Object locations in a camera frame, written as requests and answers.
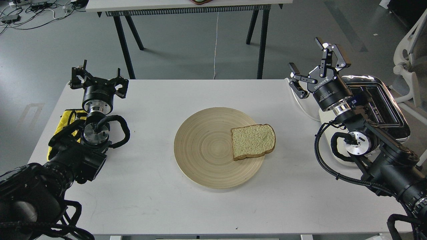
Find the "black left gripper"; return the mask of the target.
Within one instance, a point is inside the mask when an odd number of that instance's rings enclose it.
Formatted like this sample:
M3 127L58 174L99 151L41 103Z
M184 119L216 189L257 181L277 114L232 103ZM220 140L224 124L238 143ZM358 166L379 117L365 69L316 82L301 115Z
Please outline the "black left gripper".
M111 113L113 110L113 96L125 99L129 80L121 76L121 69L117 69L117 76L110 80L93 77L86 70L87 60L83 65L71 68L71 89L84 89L82 107L87 113L99 111Z

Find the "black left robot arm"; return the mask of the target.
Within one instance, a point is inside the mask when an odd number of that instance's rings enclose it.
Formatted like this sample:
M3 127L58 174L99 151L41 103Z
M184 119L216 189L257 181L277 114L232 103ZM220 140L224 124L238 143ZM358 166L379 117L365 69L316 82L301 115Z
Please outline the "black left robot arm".
M65 199L73 183L93 181L106 162L108 149L126 144L130 130L122 116L111 115L113 97L126 97L128 79L92 76L83 66L73 67L69 86L83 89L82 110L73 122L49 141L48 161L29 163L1 175L1 239L34 240L41 235L68 240L93 240L77 227L82 206Z

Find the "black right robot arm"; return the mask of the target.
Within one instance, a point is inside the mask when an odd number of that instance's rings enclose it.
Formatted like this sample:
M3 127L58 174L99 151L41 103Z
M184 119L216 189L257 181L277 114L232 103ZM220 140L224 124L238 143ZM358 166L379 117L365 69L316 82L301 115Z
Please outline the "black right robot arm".
M400 108L380 79L339 75L340 70L351 65L339 45L318 37L315 42L322 50L320 64L305 76L290 63L289 86L300 99L312 94L320 110L335 115L315 135L316 160L337 180L365 186L377 196L394 197L402 205L406 214L392 214L386 222L392 239L401 239L395 226L401 221L410 223L415 240L425 240L426 176L417 166L418 156L400 143L403 133L410 134ZM332 154L357 165L362 173L360 179L338 173L322 159L319 141L329 126L346 129L332 135Z

